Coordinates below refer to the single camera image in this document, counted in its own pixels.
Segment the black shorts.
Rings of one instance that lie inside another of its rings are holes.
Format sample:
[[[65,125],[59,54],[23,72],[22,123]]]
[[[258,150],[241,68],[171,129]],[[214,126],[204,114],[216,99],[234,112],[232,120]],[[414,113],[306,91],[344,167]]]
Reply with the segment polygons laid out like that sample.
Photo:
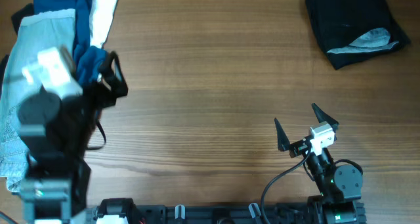
[[[316,41],[336,70],[410,44],[386,0],[305,0]]]

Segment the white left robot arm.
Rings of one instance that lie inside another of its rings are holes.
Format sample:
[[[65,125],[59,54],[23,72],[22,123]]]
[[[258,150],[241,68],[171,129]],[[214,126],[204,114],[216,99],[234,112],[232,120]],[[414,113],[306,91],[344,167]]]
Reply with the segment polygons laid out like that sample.
[[[18,134],[29,149],[20,188],[27,223],[71,223],[87,207],[90,137],[101,128],[102,110],[128,94],[116,52],[98,71],[99,79],[80,86],[71,56],[57,48],[39,52],[38,62],[22,69],[28,83],[41,83],[18,109]]]

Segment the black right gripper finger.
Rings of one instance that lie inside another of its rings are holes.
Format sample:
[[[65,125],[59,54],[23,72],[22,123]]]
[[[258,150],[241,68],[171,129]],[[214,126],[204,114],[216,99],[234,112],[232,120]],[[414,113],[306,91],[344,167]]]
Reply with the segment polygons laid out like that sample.
[[[312,103],[311,107],[319,123],[327,122],[334,131],[338,130],[339,122],[326,114],[316,103]]]
[[[277,139],[278,139],[278,150],[285,152],[289,150],[290,142],[277,118],[274,118],[276,127]]]

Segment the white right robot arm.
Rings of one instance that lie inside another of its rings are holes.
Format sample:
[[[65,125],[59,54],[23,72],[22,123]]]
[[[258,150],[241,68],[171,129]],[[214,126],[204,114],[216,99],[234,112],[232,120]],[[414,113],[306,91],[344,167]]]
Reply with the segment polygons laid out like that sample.
[[[278,210],[287,215],[288,223],[365,223],[362,197],[363,169],[356,162],[335,161],[328,147],[336,140],[339,122],[312,104],[318,125],[310,127],[308,135],[291,143],[278,119],[274,120],[278,150],[291,158],[302,156],[303,167],[320,194],[310,196],[303,204],[280,204]]]

